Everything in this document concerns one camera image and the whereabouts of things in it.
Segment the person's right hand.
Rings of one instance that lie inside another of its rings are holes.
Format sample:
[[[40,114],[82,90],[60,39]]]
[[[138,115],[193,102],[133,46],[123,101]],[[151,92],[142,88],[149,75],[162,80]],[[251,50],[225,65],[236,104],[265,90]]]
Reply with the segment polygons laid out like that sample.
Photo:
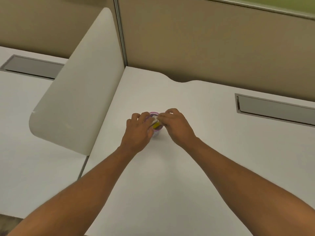
[[[184,150],[193,148],[200,141],[182,113],[179,118],[164,127],[171,139]]]

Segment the person's left hand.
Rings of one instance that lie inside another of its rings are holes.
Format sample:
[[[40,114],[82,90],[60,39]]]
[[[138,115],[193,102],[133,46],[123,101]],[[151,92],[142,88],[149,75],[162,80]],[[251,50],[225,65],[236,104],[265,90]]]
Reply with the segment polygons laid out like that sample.
[[[153,120],[149,112],[133,113],[131,118],[127,119],[119,151],[133,156],[142,151],[149,143],[147,132]]]

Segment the clear cup with pink rim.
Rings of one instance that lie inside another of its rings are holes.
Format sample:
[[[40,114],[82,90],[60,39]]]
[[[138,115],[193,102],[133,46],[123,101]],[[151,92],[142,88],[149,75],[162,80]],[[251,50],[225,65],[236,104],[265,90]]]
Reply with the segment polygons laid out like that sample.
[[[158,115],[159,115],[158,112],[149,112],[149,114],[150,114],[150,116],[151,116],[151,115],[157,115],[157,117],[158,117]],[[159,131],[160,131],[162,128],[163,128],[163,125],[161,124],[161,126],[160,126],[158,129],[155,129],[155,136],[157,136],[157,135],[159,134]]]

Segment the white and yellow packet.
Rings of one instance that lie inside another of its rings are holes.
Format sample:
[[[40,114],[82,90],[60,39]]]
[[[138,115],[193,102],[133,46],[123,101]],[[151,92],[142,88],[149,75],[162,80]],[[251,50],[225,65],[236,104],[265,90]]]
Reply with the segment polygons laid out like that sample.
[[[158,129],[161,126],[161,123],[159,122],[159,120],[157,119],[157,115],[151,115],[150,116],[152,119],[154,119],[151,123],[151,127],[153,129]]]

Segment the person's left forearm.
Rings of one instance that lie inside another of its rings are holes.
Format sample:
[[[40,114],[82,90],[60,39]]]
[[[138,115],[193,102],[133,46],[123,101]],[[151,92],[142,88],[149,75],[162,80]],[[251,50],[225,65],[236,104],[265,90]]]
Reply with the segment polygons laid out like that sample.
[[[119,146],[79,180],[43,203],[7,236],[84,236],[139,150]]]

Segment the person's right forearm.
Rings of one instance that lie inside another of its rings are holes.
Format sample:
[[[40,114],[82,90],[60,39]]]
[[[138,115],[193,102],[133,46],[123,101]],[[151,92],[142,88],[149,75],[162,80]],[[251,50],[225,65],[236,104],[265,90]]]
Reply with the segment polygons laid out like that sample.
[[[180,145],[253,236],[315,236],[315,209],[195,137]]]

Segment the white desk divider panel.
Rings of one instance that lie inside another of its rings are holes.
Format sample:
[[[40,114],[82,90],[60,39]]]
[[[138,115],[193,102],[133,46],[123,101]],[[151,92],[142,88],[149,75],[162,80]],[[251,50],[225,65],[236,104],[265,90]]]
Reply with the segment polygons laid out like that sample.
[[[34,108],[31,133],[88,156],[124,69],[114,18],[104,8]]]

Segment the beige partition screen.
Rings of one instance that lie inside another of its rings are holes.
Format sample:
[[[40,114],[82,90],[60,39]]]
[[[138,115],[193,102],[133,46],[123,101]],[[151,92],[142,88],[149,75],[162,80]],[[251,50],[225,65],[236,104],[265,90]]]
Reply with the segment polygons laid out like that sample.
[[[113,0],[0,0],[0,46],[69,58]]]
[[[315,20],[208,0],[118,0],[128,66],[315,102]]]

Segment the silver partition post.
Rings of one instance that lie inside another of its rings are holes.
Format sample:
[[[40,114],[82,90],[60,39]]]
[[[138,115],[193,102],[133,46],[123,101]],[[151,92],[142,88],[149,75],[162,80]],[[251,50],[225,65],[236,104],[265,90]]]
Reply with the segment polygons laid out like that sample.
[[[124,60],[124,66],[128,66],[128,58],[127,58],[127,52],[126,52],[126,46],[125,46],[125,39],[124,39],[124,30],[123,30],[123,23],[122,23],[122,17],[120,12],[120,5],[119,0],[113,0],[114,2],[114,8],[116,13],[116,20],[117,20],[117,26],[118,26],[118,32],[120,37],[120,43],[122,48],[122,55]]]

